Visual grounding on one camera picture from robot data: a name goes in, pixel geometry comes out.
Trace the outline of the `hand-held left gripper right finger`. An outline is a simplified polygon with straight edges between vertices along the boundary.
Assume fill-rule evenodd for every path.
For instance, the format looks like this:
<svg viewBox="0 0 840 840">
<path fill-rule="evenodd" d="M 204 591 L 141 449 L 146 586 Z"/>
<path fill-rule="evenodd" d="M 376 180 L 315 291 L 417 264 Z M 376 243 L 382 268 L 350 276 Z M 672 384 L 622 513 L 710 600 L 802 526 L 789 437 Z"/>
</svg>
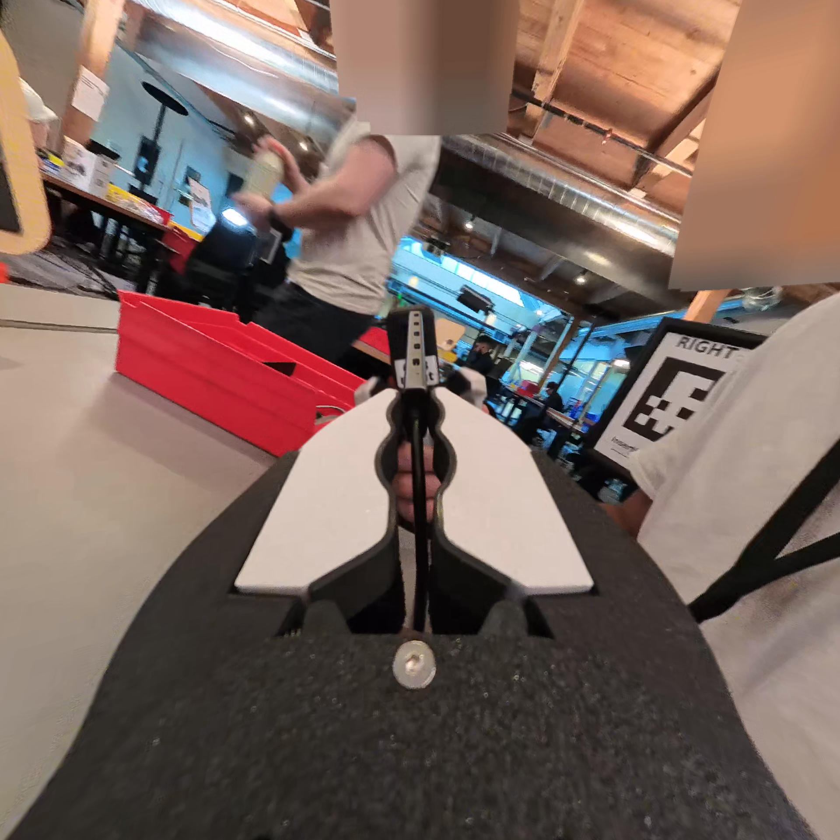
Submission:
<svg viewBox="0 0 840 840">
<path fill-rule="evenodd" d="M 449 595 L 572 595 L 592 575 L 532 451 L 445 388 L 434 392 L 441 479 L 433 564 Z"/>
</svg>

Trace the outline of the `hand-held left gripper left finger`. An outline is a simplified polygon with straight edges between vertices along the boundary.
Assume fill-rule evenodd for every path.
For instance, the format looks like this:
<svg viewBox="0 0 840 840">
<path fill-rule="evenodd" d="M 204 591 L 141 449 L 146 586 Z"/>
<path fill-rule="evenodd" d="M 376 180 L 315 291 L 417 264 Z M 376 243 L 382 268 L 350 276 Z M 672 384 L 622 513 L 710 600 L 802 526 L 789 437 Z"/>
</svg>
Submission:
<svg viewBox="0 0 840 840">
<path fill-rule="evenodd" d="M 301 447 L 235 579 L 237 592 L 307 594 L 387 536 L 391 503 L 376 470 L 397 397 L 379 392 Z"/>
</svg>

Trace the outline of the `red storage bin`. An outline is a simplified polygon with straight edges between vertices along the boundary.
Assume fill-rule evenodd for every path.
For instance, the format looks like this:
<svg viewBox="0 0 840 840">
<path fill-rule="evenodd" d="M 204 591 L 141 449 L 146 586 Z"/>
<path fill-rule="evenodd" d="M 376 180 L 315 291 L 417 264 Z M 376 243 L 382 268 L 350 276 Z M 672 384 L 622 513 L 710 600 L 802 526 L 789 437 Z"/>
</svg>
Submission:
<svg viewBox="0 0 840 840">
<path fill-rule="evenodd" d="M 230 311 L 119 293 L 115 370 L 280 457 L 354 406 L 355 374 Z"/>
</svg>

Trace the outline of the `person's right forearm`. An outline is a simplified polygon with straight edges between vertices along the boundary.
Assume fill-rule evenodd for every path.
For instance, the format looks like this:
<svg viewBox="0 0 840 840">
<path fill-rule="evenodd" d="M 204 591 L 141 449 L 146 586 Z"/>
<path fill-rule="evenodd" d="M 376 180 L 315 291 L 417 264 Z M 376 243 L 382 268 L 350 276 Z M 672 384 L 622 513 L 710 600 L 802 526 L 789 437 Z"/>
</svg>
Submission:
<svg viewBox="0 0 840 840">
<path fill-rule="evenodd" d="M 624 501 L 617 504 L 601 502 L 599 508 L 617 527 L 633 539 L 637 539 L 644 520 L 652 506 L 652 500 L 640 489 L 635 490 Z"/>
</svg>

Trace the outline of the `grey desk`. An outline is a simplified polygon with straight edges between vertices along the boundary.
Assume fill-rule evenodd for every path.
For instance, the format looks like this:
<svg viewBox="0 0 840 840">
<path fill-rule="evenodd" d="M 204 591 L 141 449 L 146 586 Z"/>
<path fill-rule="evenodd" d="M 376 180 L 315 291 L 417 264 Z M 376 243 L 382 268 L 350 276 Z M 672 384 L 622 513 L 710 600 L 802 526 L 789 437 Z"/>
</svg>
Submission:
<svg viewBox="0 0 840 840">
<path fill-rule="evenodd" d="M 275 458 L 115 371 L 119 304 L 1 290 L 1 837 L 154 586 Z"/>
</svg>

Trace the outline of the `person's right hand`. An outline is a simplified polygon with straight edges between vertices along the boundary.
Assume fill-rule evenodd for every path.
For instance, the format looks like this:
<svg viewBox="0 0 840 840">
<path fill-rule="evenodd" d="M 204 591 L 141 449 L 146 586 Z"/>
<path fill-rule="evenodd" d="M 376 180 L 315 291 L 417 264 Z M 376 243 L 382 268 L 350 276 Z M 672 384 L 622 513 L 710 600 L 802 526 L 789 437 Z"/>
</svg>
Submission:
<svg viewBox="0 0 840 840">
<path fill-rule="evenodd" d="M 424 444 L 423 463 L 425 475 L 425 513 L 426 522 L 431 522 L 435 511 L 435 501 L 441 487 L 441 481 L 434 469 L 434 446 Z M 414 529 L 415 511 L 413 501 L 413 451 L 405 442 L 397 450 L 397 470 L 392 482 L 395 493 L 396 509 L 403 526 Z"/>
</svg>

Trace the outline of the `black white marker sign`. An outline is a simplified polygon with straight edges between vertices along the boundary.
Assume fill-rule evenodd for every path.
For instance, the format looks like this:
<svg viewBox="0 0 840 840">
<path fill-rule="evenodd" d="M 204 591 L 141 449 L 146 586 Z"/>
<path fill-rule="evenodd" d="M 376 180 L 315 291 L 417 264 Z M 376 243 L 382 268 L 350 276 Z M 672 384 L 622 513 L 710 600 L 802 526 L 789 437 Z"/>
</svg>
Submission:
<svg viewBox="0 0 840 840">
<path fill-rule="evenodd" d="M 664 318 L 586 436 L 591 458 L 628 479 L 632 457 L 684 426 L 720 379 L 764 340 L 753 332 Z"/>
</svg>

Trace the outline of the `pale bottle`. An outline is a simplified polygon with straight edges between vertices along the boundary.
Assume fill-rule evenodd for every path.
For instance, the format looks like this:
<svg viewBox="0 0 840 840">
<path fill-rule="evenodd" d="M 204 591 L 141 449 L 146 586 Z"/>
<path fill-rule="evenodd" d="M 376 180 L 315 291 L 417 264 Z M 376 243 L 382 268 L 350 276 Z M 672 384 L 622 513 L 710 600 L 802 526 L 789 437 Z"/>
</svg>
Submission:
<svg viewBox="0 0 840 840">
<path fill-rule="evenodd" d="M 254 153 L 240 192 L 271 200 L 275 189 L 285 177 L 285 165 L 281 156 L 272 149 L 260 149 Z"/>
</svg>

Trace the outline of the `person's white shirt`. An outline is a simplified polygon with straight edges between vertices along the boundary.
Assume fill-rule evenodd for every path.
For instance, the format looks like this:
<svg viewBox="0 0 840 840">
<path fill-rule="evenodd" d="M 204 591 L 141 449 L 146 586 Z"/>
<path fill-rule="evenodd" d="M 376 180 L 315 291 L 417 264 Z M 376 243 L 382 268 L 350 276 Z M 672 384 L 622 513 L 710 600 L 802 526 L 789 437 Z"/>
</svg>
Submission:
<svg viewBox="0 0 840 840">
<path fill-rule="evenodd" d="M 803 310 L 634 457 L 653 502 L 637 541 L 686 604 L 838 443 L 838 327 L 837 294 Z M 701 632 L 775 779 L 817 837 L 838 838 L 838 553 L 745 595 Z"/>
</svg>

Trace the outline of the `book stand with black board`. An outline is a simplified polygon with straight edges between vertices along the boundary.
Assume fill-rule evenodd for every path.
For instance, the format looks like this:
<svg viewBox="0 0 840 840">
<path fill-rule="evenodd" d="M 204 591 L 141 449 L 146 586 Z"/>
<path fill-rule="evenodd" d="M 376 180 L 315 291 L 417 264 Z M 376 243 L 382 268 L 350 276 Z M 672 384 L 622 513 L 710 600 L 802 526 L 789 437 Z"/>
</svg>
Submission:
<svg viewBox="0 0 840 840">
<path fill-rule="evenodd" d="M 1 253 L 24 256 L 49 241 L 51 221 L 14 52 L 1 37 Z"/>
</svg>

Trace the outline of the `silver ventilation duct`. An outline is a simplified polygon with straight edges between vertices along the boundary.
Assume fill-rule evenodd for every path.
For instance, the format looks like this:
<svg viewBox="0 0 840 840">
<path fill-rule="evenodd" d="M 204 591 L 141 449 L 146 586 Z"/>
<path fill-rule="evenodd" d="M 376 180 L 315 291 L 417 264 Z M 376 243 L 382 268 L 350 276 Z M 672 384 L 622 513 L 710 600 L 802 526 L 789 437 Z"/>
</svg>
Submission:
<svg viewBox="0 0 840 840">
<path fill-rule="evenodd" d="M 659 254 L 676 252 L 677 216 L 572 164 L 552 163 L 518 141 L 474 134 L 446 136 L 443 149 Z"/>
</svg>

